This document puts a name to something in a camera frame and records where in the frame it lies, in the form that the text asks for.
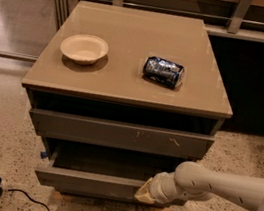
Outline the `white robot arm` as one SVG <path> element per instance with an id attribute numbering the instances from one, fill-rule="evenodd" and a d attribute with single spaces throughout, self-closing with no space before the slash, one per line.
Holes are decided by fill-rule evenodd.
<path id="1" fill-rule="evenodd" d="M 153 205 L 207 201 L 211 194 L 249 211 L 264 211 L 264 178 L 213 171 L 191 161 L 179 164 L 174 172 L 156 174 L 134 197 Z"/>

